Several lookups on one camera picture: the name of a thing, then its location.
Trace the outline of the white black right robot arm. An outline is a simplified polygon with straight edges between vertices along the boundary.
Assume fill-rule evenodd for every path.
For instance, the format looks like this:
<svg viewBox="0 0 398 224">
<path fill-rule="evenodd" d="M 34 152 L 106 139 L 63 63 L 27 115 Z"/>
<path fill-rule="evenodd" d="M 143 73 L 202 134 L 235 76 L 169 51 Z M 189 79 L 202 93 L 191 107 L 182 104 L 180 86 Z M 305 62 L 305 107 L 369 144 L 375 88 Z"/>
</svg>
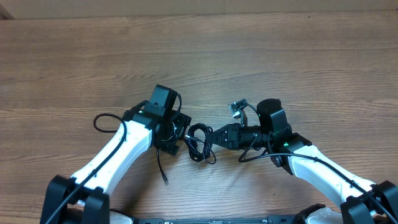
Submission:
<svg viewBox="0 0 398 224">
<path fill-rule="evenodd" d="M 240 123 L 227 124 L 207 135 L 206 140 L 230 150 L 263 149 L 258 159 L 270 158 L 276 167 L 305 180 L 339 206 L 334 212 L 324 204 L 308 207 L 293 223 L 397 223 L 397 186 L 358 177 L 342 168 L 292 131 L 279 99 L 266 99 L 254 111 L 258 126 L 248 126 L 243 111 L 246 100 L 231 103 L 229 110 Z"/>
</svg>

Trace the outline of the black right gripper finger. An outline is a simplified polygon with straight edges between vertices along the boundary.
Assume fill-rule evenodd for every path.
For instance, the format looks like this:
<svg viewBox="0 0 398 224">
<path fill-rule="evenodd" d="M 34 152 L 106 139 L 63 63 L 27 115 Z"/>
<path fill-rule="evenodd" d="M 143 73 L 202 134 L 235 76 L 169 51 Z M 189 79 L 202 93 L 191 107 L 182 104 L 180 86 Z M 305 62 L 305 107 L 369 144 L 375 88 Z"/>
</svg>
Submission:
<svg viewBox="0 0 398 224">
<path fill-rule="evenodd" d="M 207 135 L 208 141 L 227 141 L 229 139 L 230 125 L 223 126 Z"/>
<path fill-rule="evenodd" d="M 226 138 L 219 138 L 219 137 L 208 137 L 207 141 L 212 143 L 212 144 L 216 144 L 217 146 L 229 149 L 229 141 Z"/>
</svg>

